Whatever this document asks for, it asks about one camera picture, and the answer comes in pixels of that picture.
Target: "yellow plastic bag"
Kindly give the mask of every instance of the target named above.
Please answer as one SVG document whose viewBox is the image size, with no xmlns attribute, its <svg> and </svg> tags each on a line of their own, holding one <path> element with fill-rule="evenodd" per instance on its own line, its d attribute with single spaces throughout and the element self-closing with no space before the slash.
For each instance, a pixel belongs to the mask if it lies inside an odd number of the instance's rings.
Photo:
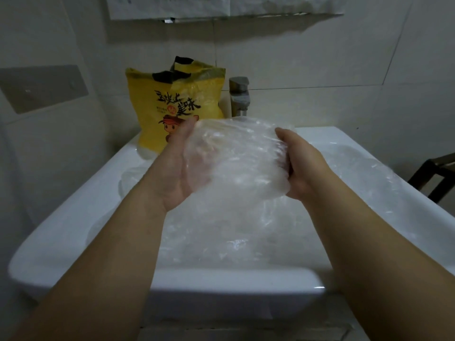
<svg viewBox="0 0 455 341">
<path fill-rule="evenodd" d="M 161 73 L 128 68 L 130 100 L 142 128 L 139 145 L 160 153 L 186 118 L 224 118 L 218 102 L 225 71 L 178 56 Z"/>
</svg>

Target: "forearm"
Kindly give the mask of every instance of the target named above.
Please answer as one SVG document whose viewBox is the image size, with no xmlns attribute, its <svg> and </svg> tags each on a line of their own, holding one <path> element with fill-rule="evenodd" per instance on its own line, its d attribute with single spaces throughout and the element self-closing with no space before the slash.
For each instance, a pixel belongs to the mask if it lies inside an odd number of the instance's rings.
<svg viewBox="0 0 455 341">
<path fill-rule="evenodd" d="M 305 206 L 340 287 L 370 338 L 448 339 L 447 333 L 455 332 L 455 278 L 335 175 L 321 177 L 314 186 L 313 199 Z"/>
<path fill-rule="evenodd" d="M 166 213 L 140 184 L 63 275 L 15 340 L 134 340 Z"/>
</svg>

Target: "chrome faucet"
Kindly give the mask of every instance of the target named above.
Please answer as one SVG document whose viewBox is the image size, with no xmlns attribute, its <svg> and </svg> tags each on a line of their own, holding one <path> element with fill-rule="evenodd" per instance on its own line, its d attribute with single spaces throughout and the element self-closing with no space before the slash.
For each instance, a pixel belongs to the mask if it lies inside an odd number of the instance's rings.
<svg viewBox="0 0 455 341">
<path fill-rule="evenodd" d="M 250 105 L 249 83 L 246 76 L 236 76 L 229 79 L 232 117 L 247 115 L 248 106 Z"/>
</svg>

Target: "sink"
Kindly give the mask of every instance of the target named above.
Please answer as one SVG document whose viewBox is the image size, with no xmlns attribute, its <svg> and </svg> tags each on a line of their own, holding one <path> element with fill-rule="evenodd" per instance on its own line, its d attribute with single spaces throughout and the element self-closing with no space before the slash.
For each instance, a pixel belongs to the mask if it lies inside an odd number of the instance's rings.
<svg viewBox="0 0 455 341">
<path fill-rule="evenodd" d="M 339 146 L 345 152 L 348 148 L 355 155 L 373 159 L 335 127 L 296 131 L 322 152 Z M 85 249 L 92 225 L 120 202 L 121 174 L 145 161 L 136 143 L 137 137 L 43 221 L 14 254 L 9 275 L 32 298 L 40 300 L 49 291 Z M 399 180 L 405 208 L 393 226 L 454 274 L 455 218 Z M 317 266 L 303 262 L 245 269 L 159 268 L 146 304 L 146 318 L 288 318 L 313 305 L 324 293 L 336 291 L 327 260 Z"/>
</svg>

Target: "cartoon boy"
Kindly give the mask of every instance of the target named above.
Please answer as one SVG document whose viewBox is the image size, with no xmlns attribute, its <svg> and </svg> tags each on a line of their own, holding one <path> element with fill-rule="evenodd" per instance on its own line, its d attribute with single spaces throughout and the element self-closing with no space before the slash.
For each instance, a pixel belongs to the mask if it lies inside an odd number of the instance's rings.
<svg viewBox="0 0 455 341">
<path fill-rule="evenodd" d="M 164 124 L 164 130 L 169 133 L 166 136 L 166 142 L 169 142 L 169 138 L 171 137 L 172 133 L 179 128 L 180 124 L 183 121 L 184 119 L 178 118 L 177 116 L 164 115 L 163 119 L 158 122 Z"/>
</svg>

